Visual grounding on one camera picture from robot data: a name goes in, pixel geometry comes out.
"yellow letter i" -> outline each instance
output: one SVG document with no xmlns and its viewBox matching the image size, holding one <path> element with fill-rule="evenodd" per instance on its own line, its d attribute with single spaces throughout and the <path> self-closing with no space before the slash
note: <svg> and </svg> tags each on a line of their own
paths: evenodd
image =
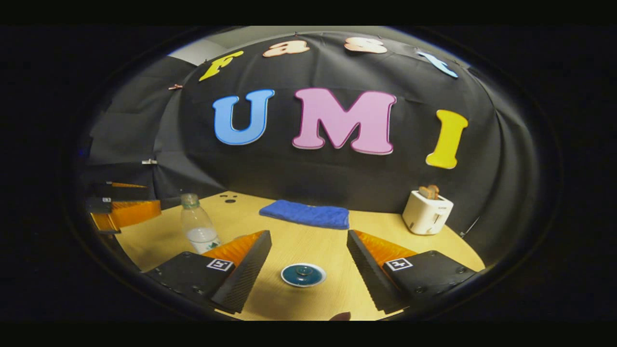
<svg viewBox="0 0 617 347">
<path fill-rule="evenodd" d="M 426 156 L 426 163 L 443 169 L 454 169 L 461 134 L 469 122 L 462 115 L 447 110 L 438 110 L 437 118 L 441 121 L 441 132 L 435 151 Z"/>
</svg>

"folded towel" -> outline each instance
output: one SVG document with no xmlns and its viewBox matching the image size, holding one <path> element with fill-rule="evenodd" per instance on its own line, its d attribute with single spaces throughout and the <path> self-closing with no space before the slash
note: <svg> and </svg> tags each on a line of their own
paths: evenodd
<svg viewBox="0 0 617 347">
<path fill-rule="evenodd" d="M 259 214 L 313 227 L 349 229 L 349 211 L 342 207 L 313 207 L 277 200 L 259 210 Z"/>
</svg>

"wooden table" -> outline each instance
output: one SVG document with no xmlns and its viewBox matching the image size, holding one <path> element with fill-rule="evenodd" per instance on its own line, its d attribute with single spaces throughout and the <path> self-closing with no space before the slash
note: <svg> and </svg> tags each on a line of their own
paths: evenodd
<svg viewBox="0 0 617 347">
<path fill-rule="evenodd" d="M 227 191 L 200 200 L 222 242 L 260 230 L 269 230 L 272 249 L 265 261 L 244 310 L 232 315 L 242 320 L 328 320 L 351 312 L 352 320 L 382 319 L 347 250 L 347 230 L 299 225 L 259 215 L 274 200 Z M 181 206 L 143 223 L 122 228 L 117 240 L 142 270 L 149 271 L 183 251 L 195 252 L 180 228 Z M 436 250 L 472 270 L 484 268 L 482 259 L 449 227 L 437 235 L 419 236 L 405 226 L 400 214 L 350 211 L 350 228 L 383 238 L 412 251 Z M 310 288 L 283 282 L 283 267 L 297 263 L 316 264 L 327 273 L 326 281 Z"/>
</svg>

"screw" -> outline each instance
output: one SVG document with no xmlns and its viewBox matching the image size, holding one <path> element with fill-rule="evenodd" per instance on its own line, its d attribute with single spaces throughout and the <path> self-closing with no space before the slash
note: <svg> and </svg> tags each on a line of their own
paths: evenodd
<svg viewBox="0 0 617 347">
<path fill-rule="evenodd" d="M 204 291 L 201 290 L 198 286 L 194 285 L 191 287 L 193 289 L 193 291 L 199 295 L 204 295 Z"/>
</svg>

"blue letter u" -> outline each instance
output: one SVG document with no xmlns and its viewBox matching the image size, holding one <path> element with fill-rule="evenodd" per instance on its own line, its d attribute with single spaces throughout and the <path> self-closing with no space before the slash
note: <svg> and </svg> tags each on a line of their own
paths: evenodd
<svg viewBox="0 0 617 347">
<path fill-rule="evenodd" d="M 233 146 L 257 141 L 266 130 L 268 99 L 273 95 L 274 91 L 271 89 L 256 90 L 246 94 L 246 99 L 251 102 L 251 124 L 244 130 L 234 129 L 231 123 L 233 106 L 239 98 L 228 96 L 216 100 L 212 107 L 214 107 L 214 134 L 219 141 Z"/>
</svg>

